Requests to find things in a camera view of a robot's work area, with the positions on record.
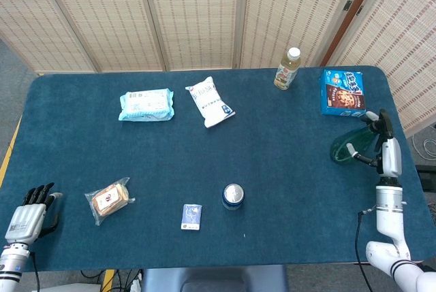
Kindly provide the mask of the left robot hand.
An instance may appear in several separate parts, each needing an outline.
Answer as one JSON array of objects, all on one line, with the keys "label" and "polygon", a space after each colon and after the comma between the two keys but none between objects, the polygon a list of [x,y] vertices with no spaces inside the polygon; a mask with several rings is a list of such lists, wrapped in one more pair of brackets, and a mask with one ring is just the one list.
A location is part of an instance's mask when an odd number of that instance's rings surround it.
[{"label": "left robot hand", "polygon": [[46,215],[56,199],[62,198],[60,192],[51,192],[55,184],[50,182],[27,191],[7,227],[5,239],[8,244],[33,244],[37,239],[54,232],[60,221],[60,214],[52,217],[52,224],[44,227]]}]

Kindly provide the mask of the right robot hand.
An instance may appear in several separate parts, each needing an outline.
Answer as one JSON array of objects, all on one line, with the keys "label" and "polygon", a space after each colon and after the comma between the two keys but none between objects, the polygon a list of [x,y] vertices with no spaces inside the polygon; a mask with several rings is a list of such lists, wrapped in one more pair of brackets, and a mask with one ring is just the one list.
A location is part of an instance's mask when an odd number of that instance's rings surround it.
[{"label": "right robot hand", "polygon": [[402,174],[401,148],[398,140],[394,137],[392,122],[388,113],[381,109],[379,114],[366,111],[363,121],[367,128],[375,133],[378,138],[375,144],[377,157],[371,159],[358,152],[351,142],[346,143],[346,149],[350,156],[357,161],[377,168],[381,177],[398,178]]}]

